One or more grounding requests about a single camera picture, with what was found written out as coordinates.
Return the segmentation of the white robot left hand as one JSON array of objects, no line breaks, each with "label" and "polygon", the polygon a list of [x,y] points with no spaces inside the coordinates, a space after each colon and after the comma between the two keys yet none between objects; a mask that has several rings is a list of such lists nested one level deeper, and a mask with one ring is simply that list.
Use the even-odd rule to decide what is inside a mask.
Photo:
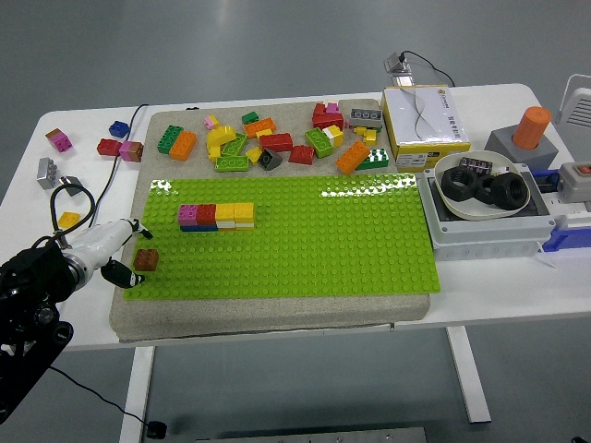
[{"label": "white robot left hand", "polygon": [[117,287],[129,289],[142,284],[144,276],[112,259],[112,255],[134,234],[142,234],[148,239],[153,237],[138,219],[121,219],[85,230],[69,248],[64,249],[62,253],[74,277],[75,290],[84,287],[97,269]]}]

